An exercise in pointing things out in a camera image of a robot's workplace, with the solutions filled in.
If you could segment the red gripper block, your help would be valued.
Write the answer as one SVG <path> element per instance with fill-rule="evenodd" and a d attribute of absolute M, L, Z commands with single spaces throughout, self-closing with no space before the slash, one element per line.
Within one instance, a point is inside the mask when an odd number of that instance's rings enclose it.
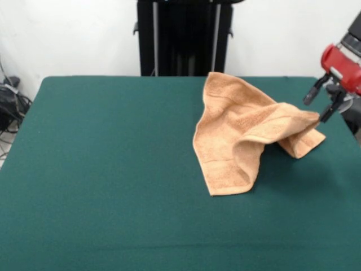
<path fill-rule="evenodd" d="M 337 79 L 349 93 L 360 95 L 360 56 L 342 44 L 329 45 L 321 57 L 321 66 L 326 71 L 318 79 L 303 98 L 303 103 L 309 106 L 319 94 L 320 88 L 329 81 L 330 75 Z M 331 104 L 320 114 L 319 121 L 326 123 L 340 108 L 346 97 L 344 90 L 337 90 L 331 95 Z"/>

